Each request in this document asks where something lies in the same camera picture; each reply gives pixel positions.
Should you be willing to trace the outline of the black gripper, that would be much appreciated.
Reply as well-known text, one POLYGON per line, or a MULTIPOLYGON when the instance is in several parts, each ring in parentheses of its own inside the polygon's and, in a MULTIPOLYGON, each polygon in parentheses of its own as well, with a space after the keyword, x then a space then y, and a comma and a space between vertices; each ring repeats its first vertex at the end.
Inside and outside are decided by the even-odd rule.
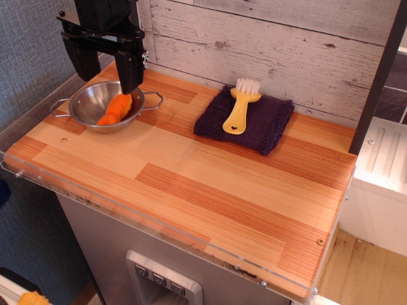
POLYGON ((115 58, 124 94, 143 82, 144 32, 139 25, 137 1, 75 1, 75 11, 60 10, 62 39, 83 81, 100 71, 98 53, 115 58))

